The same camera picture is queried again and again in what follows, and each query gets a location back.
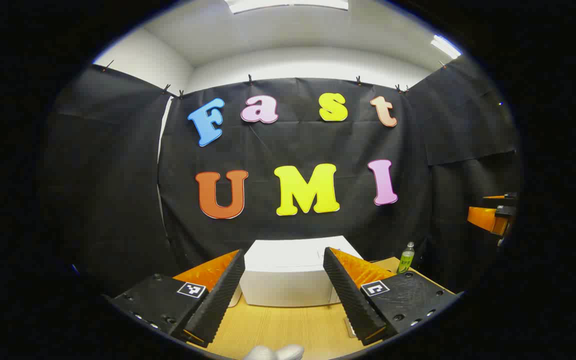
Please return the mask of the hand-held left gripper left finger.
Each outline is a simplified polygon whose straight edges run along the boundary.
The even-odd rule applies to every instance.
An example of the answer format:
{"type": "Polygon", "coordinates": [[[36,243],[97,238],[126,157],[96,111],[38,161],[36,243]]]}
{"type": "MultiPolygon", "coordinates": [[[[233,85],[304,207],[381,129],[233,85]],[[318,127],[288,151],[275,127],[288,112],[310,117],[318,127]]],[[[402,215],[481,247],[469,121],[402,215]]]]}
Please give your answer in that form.
{"type": "Polygon", "coordinates": [[[245,269],[245,253],[238,249],[175,276],[147,276],[107,300],[158,332],[207,347],[217,335],[245,269]]]}

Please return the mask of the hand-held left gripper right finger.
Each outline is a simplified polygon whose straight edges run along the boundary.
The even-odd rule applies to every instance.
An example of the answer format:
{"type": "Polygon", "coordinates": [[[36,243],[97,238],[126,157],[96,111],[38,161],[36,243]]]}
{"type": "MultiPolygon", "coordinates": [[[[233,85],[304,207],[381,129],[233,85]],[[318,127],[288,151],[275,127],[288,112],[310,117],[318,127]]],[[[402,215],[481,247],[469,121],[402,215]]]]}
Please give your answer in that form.
{"type": "Polygon", "coordinates": [[[396,274],[331,247],[324,249],[323,268],[364,346],[429,322],[463,295],[414,270],[396,274]]]}

